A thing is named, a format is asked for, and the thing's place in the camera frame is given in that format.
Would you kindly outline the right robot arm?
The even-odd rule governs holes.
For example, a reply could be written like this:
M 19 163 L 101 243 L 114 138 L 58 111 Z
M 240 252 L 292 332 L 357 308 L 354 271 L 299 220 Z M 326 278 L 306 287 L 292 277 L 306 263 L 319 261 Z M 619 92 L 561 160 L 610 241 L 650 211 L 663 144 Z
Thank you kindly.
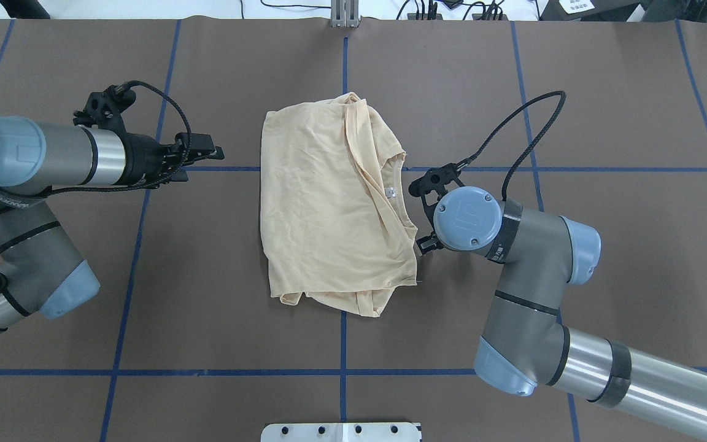
M 428 204 L 433 192 L 439 199 Z M 473 363 L 481 380 L 520 397 L 544 384 L 707 440 L 707 374 L 561 324 L 567 288 L 591 279 L 600 259 L 595 229 L 479 187 L 417 181 L 409 193 L 434 230 L 422 252 L 468 252 L 502 266 Z

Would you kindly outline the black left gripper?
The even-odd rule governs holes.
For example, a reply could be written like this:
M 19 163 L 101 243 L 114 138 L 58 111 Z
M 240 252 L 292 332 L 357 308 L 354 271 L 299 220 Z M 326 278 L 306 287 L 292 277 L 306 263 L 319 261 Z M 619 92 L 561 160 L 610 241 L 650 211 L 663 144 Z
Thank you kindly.
M 212 137 L 202 133 L 179 133 L 173 144 L 160 144 L 155 138 L 126 133 L 123 137 L 125 168 L 122 185 L 127 188 L 148 185 L 156 187 L 171 182 L 188 182 L 188 173 L 179 160 L 224 160 L 225 153 L 214 145 Z

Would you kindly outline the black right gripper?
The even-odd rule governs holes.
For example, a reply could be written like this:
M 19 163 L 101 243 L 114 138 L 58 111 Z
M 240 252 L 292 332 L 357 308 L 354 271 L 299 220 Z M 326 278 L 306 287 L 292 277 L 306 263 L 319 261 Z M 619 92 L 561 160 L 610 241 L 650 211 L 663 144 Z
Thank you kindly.
M 443 249 L 443 243 L 434 230 L 432 230 L 429 235 L 418 239 L 418 250 L 421 255 L 426 255 L 432 251 L 441 249 Z

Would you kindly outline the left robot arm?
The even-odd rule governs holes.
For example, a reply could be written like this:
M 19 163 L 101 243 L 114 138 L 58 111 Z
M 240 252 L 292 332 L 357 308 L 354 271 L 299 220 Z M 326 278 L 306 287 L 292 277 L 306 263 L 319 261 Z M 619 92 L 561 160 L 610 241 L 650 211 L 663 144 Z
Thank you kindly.
M 0 334 L 37 312 L 59 318 L 100 290 L 48 198 L 185 182 L 185 167 L 224 157 L 210 135 L 185 130 L 162 144 L 120 117 L 72 126 L 0 117 Z

